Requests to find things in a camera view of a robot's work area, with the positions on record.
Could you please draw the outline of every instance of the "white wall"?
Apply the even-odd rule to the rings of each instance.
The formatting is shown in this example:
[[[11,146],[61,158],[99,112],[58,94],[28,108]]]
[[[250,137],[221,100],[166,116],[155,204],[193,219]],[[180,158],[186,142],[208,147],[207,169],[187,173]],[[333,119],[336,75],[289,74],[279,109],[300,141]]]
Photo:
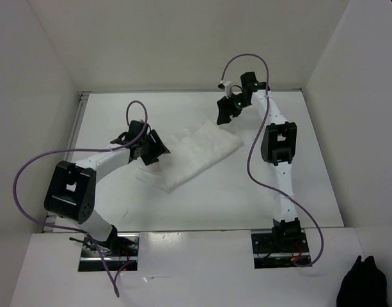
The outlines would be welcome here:
[[[377,257],[392,303],[390,0],[350,1],[304,96],[345,224]]]
[[[26,0],[0,0],[0,306],[8,306],[30,235],[37,229],[16,209],[12,180],[39,152],[67,145],[78,92]],[[54,163],[24,174],[19,196],[43,218]]]
[[[29,0],[83,90],[216,88],[226,62],[268,59],[273,88],[303,87],[348,0]],[[243,59],[229,70],[256,70]]]

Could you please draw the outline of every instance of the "white table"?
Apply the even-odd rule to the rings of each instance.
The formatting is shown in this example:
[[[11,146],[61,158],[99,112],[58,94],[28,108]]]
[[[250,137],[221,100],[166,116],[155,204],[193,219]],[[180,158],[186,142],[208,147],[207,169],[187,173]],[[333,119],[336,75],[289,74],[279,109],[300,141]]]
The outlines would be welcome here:
[[[274,92],[280,111],[298,126],[293,160],[295,199],[304,205],[321,227],[343,226],[302,93]],[[131,100],[142,101],[149,123],[163,139],[185,127],[217,119],[217,100],[222,92],[142,92],[90,94],[75,147],[103,148],[127,130],[125,110]],[[139,106],[131,108],[130,119],[142,119]],[[111,173],[97,184],[95,208],[107,221],[123,231],[240,230],[272,227],[276,193],[254,184],[246,172],[248,151],[261,119],[248,107],[231,124],[244,146],[172,193],[153,188],[134,178],[142,163],[134,161]],[[276,185],[268,165],[262,161],[260,144],[252,160],[253,174]],[[72,161],[87,157],[75,153]],[[299,210],[302,227],[311,220]],[[67,224],[57,219],[57,224]]]
[[[306,235],[315,256],[319,234]],[[69,236],[32,236],[11,307],[335,307],[343,277],[363,255],[353,228],[324,229],[324,255],[304,269],[254,269],[247,230],[142,233],[137,271],[121,274],[117,299],[105,272],[77,272],[81,245]]]

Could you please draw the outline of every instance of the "white cloth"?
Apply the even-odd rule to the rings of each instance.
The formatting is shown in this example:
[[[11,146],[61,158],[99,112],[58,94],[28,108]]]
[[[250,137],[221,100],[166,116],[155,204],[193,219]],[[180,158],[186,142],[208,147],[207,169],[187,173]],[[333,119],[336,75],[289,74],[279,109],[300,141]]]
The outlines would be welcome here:
[[[135,177],[169,192],[243,144],[239,136],[220,129],[211,121],[193,129],[185,129],[163,142],[171,153],[161,155],[158,163],[140,167]]]

